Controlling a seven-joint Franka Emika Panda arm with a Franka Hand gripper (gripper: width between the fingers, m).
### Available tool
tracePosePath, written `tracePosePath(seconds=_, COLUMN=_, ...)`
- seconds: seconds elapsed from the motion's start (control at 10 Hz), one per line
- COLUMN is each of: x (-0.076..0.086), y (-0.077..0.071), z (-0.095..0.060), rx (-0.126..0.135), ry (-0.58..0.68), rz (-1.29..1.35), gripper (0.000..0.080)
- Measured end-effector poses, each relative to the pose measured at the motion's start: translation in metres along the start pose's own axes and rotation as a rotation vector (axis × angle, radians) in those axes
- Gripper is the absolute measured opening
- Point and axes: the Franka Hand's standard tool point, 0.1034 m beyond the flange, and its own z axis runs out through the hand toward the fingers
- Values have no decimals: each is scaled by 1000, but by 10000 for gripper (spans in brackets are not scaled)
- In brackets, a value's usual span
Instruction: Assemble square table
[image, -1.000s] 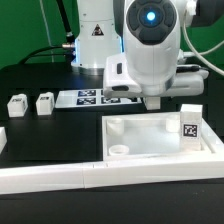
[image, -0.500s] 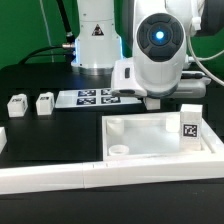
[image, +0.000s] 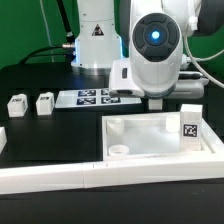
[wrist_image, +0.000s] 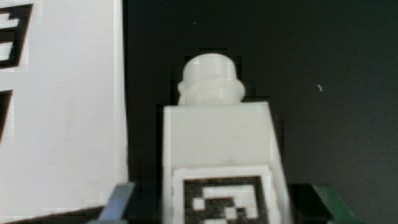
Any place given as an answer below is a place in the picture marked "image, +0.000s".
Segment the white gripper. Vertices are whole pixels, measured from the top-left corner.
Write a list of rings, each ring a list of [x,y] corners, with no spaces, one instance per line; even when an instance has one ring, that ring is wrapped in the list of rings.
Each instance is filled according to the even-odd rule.
[[[113,62],[109,76],[109,94],[113,97],[139,97],[153,100],[164,98],[199,99],[204,95],[208,80],[199,72],[180,72],[176,82],[168,89],[151,92],[139,87],[133,78],[129,59]]]

